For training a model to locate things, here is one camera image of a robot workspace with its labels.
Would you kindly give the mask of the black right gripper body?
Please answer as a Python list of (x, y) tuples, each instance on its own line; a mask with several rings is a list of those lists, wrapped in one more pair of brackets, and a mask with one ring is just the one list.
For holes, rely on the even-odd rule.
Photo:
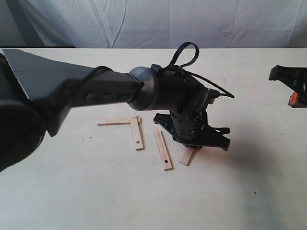
[(269, 80), (280, 81), (298, 94), (307, 93), (307, 68), (277, 65), (271, 69)]

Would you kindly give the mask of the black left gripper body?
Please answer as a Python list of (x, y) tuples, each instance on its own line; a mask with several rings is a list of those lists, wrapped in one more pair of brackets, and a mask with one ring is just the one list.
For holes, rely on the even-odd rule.
[(221, 148), (227, 151), (230, 139), (228, 127), (211, 127), (208, 124), (207, 106), (220, 96), (217, 90), (199, 90), (177, 109), (169, 110), (170, 114), (157, 113), (154, 123), (171, 134), (174, 141), (186, 147), (201, 146)]

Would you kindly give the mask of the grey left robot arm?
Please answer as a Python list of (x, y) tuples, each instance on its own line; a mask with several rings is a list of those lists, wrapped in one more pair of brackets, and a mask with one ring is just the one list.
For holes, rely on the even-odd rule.
[(207, 106), (220, 96), (199, 76), (170, 64), (128, 73), (54, 61), (18, 49), (0, 55), (0, 168), (30, 156), (46, 133), (55, 136), (72, 108), (127, 103), (156, 111), (154, 122), (173, 140), (228, 150), (229, 128), (208, 124)]

